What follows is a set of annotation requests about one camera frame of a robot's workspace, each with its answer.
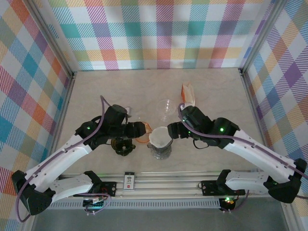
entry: wire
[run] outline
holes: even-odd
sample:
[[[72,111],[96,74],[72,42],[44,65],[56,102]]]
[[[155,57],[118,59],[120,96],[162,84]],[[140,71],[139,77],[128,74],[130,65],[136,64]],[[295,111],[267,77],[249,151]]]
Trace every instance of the wire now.
[[[109,195],[109,194],[106,194],[106,193],[79,193],[78,195],[81,195],[81,196],[107,196],[107,197],[109,197],[109,200],[108,200],[108,203],[105,205],[105,206],[103,206],[102,208],[100,208],[99,210],[97,210],[96,212],[90,212],[90,211],[88,211],[88,207],[90,206],[90,204],[89,205],[87,205],[86,206],[86,212],[87,212],[87,214],[93,214],[93,215],[95,215],[95,214],[97,214],[97,213],[99,213],[99,212],[102,212],[107,206],[109,206],[110,205],[110,202],[111,202],[111,196]]]
[[[105,102],[109,107],[111,107],[110,103],[108,103],[107,100],[106,100],[104,97],[103,97],[103,100],[104,100],[104,102]]]
[[[97,117],[93,118],[91,121],[92,121],[92,122],[96,122],[96,120],[100,119],[101,117],[102,117],[102,116],[101,116],[101,115],[99,115],[99,116],[97,116]]]
[[[178,114],[179,114],[179,118],[182,121],[182,124],[191,132],[193,132],[196,135],[199,136],[203,136],[203,137],[208,137],[208,138],[220,138],[220,139],[231,139],[231,140],[235,140],[235,141],[240,141],[243,143],[246,143],[247,145],[250,145],[260,151],[262,151],[263,153],[267,154],[268,156],[272,157],[273,159],[277,160],[278,162],[280,162],[281,164],[285,165],[286,167],[288,167],[289,169],[293,170],[294,172],[300,174],[302,177],[308,179],[308,176],[301,172],[300,170],[296,169],[295,167],[289,165],[287,162],[284,162],[283,160],[281,160],[280,158],[276,157],[275,155],[273,155],[272,153],[270,153],[269,151],[267,151],[266,149],[256,145],[253,142],[247,141],[245,139],[239,138],[239,137],[234,137],[234,136],[227,136],[227,135],[209,135],[209,134],[204,134],[201,132],[198,132],[196,130],[194,130],[193,128],[191,128],[187,123],[185,123],[185,120],[183,120],[183,117],[181,115],[181,106],[184,106],[184,103],[180,103],[178,106]]]
[[[108,194],[108,190],[106,188],[102,188],[102,189],[105,190],[105,192]]]
[[[299,199],[308,200],[308,196],[300,196],[300,195],[297,195],[296,197],[299,198]]]
[[[196,141],[196,140],[194,139],[192,142],[193,142],[193,145],[194,145],[194,147],[195,147],[196,149],[204,149],[204,148],[208,148],[208,146],[209,146],[209,145],[207,145],[207,147],[198,148],[198,147],[196,146],[195,141]]]
[[[243,201],[240,203],[240,205],[237,206],[235,209],[233,209],[233,211],[238,210],[241,207],[243,207],[246,204],[246,202],[247,202],[248,196],[249,196],[249,190],[247,190],[246,197],[243,199]]]
[[[239,191],[239,190],[236,190],[236,192],[237,192],[237,198],[236,198],[235,201],[237,201],[237,200],[239,199],[239,197],[240,197],[240,191]]]
[[[103,120],[104,120],[104,114],[105,114],[105,106],[104,106],[104,103],[103,102],[107,102],[105,100],[105,98],[103,96],[101,96],[101,101],[102,101],[102,117],[101,117],[101,120],[97,126],[97,128],[89,135],[87,136],[86,138],[84,138],[83,140],[69,146],[68,148],[64,149],[64,150],[61,150],[60,152],[58,152],[57,154],[55,154],[54,156],[52,156],[50,159],[47,159],[45,163],[43,163],[33,174],[32,176],[30,176],[26,181],[25,183],[23,184],[23,186],[21,187],[20,191],[18,192],[17,194],[17,198],[16,198],[16,203],[15,203],[15,210],[16,210],[16,215],[17,215],[17,219],[19,222],[23,223],[25,221],[27,221],[29,219],[29,217],[31,216],[30,214],[28,214],[26,216],[25,219],[21,219],[20,218],[20,213],[19,213],[19,201],[20,201],[20,197],[23,193],[23,191],[25,190],[26,186],[30,183],[30,181],[34,178],[35,175],[37,175],[40,171],[42,171],[42,169],[48,165],[51,161],[53,161],[54,159],[56,159],[57,157],[59,157],[60,155],[62,155],[63,153],[67,153],[68,151],[70,151],[71,149],[73,148],[76,148],[77,146],[79,146],[80,144],[84,143],[85,141],[87,141],[88,139],[90,139],[92,136],[94,136],[98,131],[99,129],[101,128],[102,126],[102,123],[103,123]]]

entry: white tag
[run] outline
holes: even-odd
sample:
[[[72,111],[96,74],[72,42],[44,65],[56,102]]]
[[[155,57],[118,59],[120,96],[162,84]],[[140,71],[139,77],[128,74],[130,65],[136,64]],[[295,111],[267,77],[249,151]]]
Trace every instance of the white tag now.
[[[135,173],[134,172],[126,172],[124,177],[124,187],[123,189],[134,189],[135,183]]]

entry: metal frame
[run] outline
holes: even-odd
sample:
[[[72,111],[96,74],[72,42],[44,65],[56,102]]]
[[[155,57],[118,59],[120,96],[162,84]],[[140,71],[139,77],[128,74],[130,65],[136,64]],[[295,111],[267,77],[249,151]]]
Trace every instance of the metal frame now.
[[[250,51],[250,54],[243,65],[242,73],[246,73],[255,60],[257,54],[259,53],[264,41],[267,39],[268,35],[270,34],[272,28],[274,27],[275,22],[277,21],[281,11],[284,9],[285,5],[287,4],[288,0],[276,0],[273,10],[270,12],[268,19],[266,20],[259,37],[253,48]]]
[[[63,108],[61,110],[61,114],[59,116],[59,122],[56,126],[54,137],[52,140],[51,148],[49,150],[48,156],[53,154],[57,150],[57,146],[60,140],[61,132],[62,132],[62,126],[64,123],[65,115],[68,109],[69,100],[71,98],[73,88],[75,84],[75,74],[72,76],[72,79],[69,80],[68,87],[67,87],[67,93],[64,99]]]
[[[247,80],[243,76],[241,69],[239,69],[239,73],[240,73],[241,80],[242,80],[242,83],[243,83],[243,86],[244,86],[244,89],[245,89],[245,92],[246,92],[246,95],[247,95],[247,99],[249,101],[250,108],[252,110],[252,114],[254,116],[255,122],[256,122],[258,129],[260,131],[261,138],[262,138],[264,144],[266,146],[268,146],[268,143],[267,143],[265,136],[264,136],[264,133],[263,133],[263,128],[261,126],[261,121],[260,121],[259,117],[257,116],[257,110],[256,110],[256,107],[255,107],[254,101],[252,100],[252,95],[251,95],[250,91],[248,90]],[[282,210],[283,210],[287,225],[289,227],[289,230],[291,230],[291,231],[304,231],[305,229],[304,229],[303,223],[300,220],[300,216],[298,214],[297,209],[295,208],[295,205],[294,204],[281,203],[281,206],[282,206]]]
[[[33,2],[33,0],[23,0],[24,4],[28,8],[31,16],[35,20],[35,22],[38,24],[38,27],[42,34],[44,35],[47,43],[51,47],[52,51],[55,53],[55,56],[59,60],[62,68],[64,69],[65,73],[70,76],[70,78],[73,78],[74,75],[74,70],[70,67],[68,64],[63,52],[59,48],[52,32],[50,31],[47,23],[45,22],[43,16],[41,15],[38,7],[36,4]]]
[[[123,174],[98,174],[102,181],[117,182],[115,199],[205,199],[222,196],[203,196],[198,183],[217,180],[220,172],[143,172],[135,174],[134,190],[123,190]],[[61,175],[61,179],[78,174]],[[270,197],[268,194],[249,194],[252,197]]]

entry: paper bag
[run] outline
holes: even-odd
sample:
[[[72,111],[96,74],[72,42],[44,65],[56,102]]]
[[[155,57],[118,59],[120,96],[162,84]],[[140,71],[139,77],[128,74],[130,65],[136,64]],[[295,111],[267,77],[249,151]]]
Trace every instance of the paper bag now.
[[[181,96],[184,103],[191,103],[193,106],[195,105],[193,87],[190,82],[182,84]]]

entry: small object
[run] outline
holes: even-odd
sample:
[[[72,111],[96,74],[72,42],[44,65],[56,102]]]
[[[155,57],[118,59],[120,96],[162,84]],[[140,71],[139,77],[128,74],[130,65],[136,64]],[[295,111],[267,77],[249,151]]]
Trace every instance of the small object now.
[[[147,144],[156,159],[167,159],[171,154],[172,138],[169,136],[167,127],[155,128],[149,136],[150,143]]]
[[[115,153],[122,156],[127,156],[136,148],[132,142],[132,139],[113,139],[111,140],[111,147],[115,150]]]
[[[135,184],[135,173],[126,172],[124,176],[124,187],[123,189],[134,190]]]
[[[92,204],[96,204],[98,202],[101,202],[104,200],[104,197],[103,196],[100,196],[100,197],[96,197],[92,200]]]
[[[182,84],[181,96],[184,103],[190,103],[192,106],[195,105],[193,86],[190,82]]]
[[[166,99],[158,102],[156,106],[157,114],[160,120],[166,122],[168,117],[175,112],[175,104],[172,100]]]
[[[131,107],[126,107],[125,109],[127,111],[128,118],[131,118],[131,110],[132,110],[132,108]]]
[[[221,211],[231,211],[235,208],[236,202],[233,201],[230,203],[230,201],[226,201],[225,199],[219,199],[219,205]]]

